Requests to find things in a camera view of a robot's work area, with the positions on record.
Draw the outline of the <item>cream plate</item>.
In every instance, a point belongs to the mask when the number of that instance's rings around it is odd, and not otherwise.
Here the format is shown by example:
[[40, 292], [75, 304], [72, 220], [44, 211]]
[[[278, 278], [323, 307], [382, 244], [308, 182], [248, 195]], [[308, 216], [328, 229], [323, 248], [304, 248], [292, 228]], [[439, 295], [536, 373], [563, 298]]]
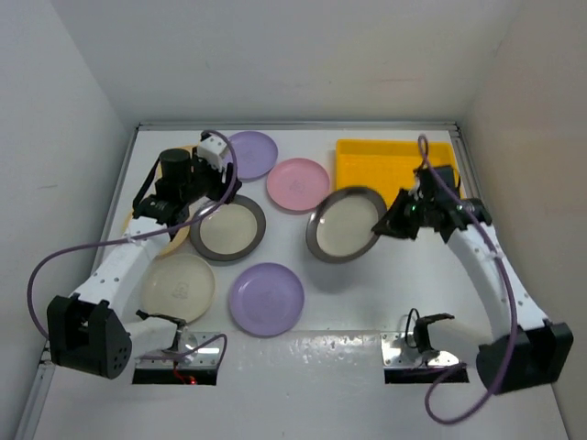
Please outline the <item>cream plate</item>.
[[209, 264], [193, 254], [177, 254], [152, 263], [142, 282], [141, 308], [190, 324], [203, 316], [216, 295]]

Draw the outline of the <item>pink plate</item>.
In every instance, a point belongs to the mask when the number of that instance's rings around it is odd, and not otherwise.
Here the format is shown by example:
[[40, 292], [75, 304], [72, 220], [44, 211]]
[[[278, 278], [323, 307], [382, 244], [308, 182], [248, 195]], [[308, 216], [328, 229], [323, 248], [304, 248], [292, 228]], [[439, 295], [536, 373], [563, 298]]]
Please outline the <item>pink plate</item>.
[[267, 192], [281, 208], [306, 212], [313, 210], [330, 193], [330, 178], [319, 163], [305, 158], [278, 163], [267, 178]]

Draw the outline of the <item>orange plate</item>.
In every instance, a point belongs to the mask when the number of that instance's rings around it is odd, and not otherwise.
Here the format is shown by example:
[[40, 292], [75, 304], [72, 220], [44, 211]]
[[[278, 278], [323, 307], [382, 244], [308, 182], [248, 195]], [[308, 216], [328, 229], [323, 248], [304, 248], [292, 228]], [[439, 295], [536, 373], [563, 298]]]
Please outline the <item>orange plate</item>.
[[[148, 189], [147, 195], [152, 195], [155, 193], [155, 181], [158, 180], [162, 176], [161, 165], [159, 164], [155, 171], [155, 177], [153, 179], [153, 183], [150, 185]], [[120, 228], [121, 233], [125, 233], [127, 230], [128, 223], [132, 217], [133, 212], [129, 212], [123, 222], [123, 225]], [[180, 229], [178, 232], [175, 233], [173, 239], [168, 243], [168, 245], [158, 254], [157, 259], [163, 259], [167, 255], [171, 254], [175, 251], [188, 237], [190, 232], [190, 227], [186, 226]]]

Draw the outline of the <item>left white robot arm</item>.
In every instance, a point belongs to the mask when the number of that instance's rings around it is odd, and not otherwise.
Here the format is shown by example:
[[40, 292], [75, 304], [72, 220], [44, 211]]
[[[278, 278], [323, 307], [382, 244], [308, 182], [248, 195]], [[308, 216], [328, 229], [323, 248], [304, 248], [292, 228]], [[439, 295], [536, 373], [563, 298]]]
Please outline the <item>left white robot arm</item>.
[[53, 364], [108, 379], [135, 358], [175, 352], [186, 322], [165, 313], [138, 311], [138, 321], [121, 320], [130, 295], [151, 262], [186, 227], [189, 208], [205, 197], [231, 202], [240, 187], [230, 146], [212, 138], [190, 151], [164, 150], [132, 202], [124, 235], [98, 268], [69, 296], [47, 307]]

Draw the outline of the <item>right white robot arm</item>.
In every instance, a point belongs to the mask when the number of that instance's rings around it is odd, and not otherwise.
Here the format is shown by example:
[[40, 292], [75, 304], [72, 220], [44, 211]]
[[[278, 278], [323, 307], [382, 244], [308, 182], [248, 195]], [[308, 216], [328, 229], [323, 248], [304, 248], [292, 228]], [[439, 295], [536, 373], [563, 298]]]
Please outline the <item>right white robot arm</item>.
[[476, 369], [485, 387], [496, 378], [503, 394], [559, 379], [573, 334], [565, 323], [553, 323], [530, 297], [503, 254], [493, 221], [481, 200], [460, 198], [452, 174], [435, 178], [429, 170], [402, 189], [387, 213], [372, 227], [377, 236], [416, 239], [429, 227], [458, 258], [488, 315], [493, 341], [479, 347]]

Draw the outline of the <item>purple plate back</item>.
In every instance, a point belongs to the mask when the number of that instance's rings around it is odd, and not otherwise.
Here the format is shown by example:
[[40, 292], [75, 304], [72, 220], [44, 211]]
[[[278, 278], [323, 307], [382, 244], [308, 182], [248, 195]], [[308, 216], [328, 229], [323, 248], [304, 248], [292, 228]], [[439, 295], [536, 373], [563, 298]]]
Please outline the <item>purple plate back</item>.
[[279, 149], [272, 137], [259, 131], [241, 131], [228, 138], [238, 161], [238, 178], [253, 181], [271, 171]]

